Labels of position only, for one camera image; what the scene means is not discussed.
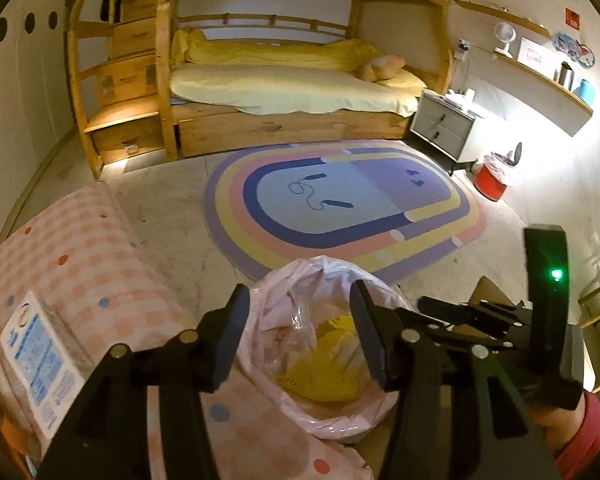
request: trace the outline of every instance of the blue cup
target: blue cup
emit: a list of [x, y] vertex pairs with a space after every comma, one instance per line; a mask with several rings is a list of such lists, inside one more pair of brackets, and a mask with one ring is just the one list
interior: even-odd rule
[[593, 101], [596, 100], [596, 89], [589, 81], [586, 79], [582, 80], [580, 83], [580, 88], [578, 88], [577, 95], [580, 99], [586, 102], [586, 104], [593, 108]]

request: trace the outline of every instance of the white fan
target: white fan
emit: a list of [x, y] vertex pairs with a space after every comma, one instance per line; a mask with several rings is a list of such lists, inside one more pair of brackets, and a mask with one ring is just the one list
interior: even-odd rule
[[497, 53], [504, 54], [507, 57], [513, 57], [509, 53], [509, 45], [516, 39], [516, 31], [506, 22], [500, 22], [496, 25], [495, 29], [496, 38], [505, 44], [504, 48], [494, 48]]

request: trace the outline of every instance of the blue dot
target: blue dot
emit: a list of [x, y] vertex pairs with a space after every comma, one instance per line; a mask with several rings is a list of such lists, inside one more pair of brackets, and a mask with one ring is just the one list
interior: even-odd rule
[[209, 413], [214, 420], [217, 420], [218, 422], [226, 422], [231, 418], [229, 410], [224, 404], [214, 404], [211, 408], [209, 408]]

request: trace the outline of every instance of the rug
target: rug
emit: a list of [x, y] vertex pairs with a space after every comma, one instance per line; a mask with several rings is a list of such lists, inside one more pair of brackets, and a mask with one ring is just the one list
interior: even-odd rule
[[240, 150], [209, 178], [203, 208], [220, 250], [254, 280], [326, 254], [391, 285], [486, 226], [460, 180], [394, 140]]

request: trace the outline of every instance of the nightstand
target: nightstand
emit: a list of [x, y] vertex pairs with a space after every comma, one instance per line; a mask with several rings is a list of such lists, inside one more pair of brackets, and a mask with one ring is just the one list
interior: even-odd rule
[[460, 169], [470, 171], [482, 156], [481, 136], [474, 133], [479, 120], [475, 114], [465, 113], [442, 96], [425, 90], [410, 131], [451, 160], [449, 174], [452, 174]]

